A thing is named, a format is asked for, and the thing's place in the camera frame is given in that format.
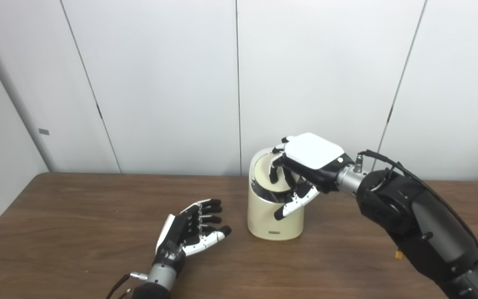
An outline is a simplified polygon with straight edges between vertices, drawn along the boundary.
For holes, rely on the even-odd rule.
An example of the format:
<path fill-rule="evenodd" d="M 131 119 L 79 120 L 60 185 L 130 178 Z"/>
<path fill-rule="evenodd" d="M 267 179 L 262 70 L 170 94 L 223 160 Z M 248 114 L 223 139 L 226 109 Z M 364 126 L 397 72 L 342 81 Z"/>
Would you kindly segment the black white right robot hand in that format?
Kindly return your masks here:
<path fill-rule="evenodd" d="M 275 157 L 268 166 L 271 183 L 279 181 L 281 169 L 293 191 L 291 199 L 274 212 L 276 220 L 290 216 L 319 194 L 337 191 L 339 175 L 355 164 L 341 146 L 310 132 L 283 138 L 272 153 Z"/>

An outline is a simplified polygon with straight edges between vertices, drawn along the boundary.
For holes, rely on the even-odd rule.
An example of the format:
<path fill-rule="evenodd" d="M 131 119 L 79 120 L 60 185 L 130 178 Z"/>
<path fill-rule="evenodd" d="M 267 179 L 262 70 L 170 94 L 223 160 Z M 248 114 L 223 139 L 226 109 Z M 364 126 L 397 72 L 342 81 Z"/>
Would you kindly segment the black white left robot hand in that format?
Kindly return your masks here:
<path fill-rule="evenodd" d="M 229 225 L 214 227 L 222 223 L 218 216 L 222 210 L 220 199 L 203 199 L 177 215 L 169 214 L 158 237 L 152 264 L 170 267 L 178 276 L 187 257 L 201 253 L 231 235 Z"/>

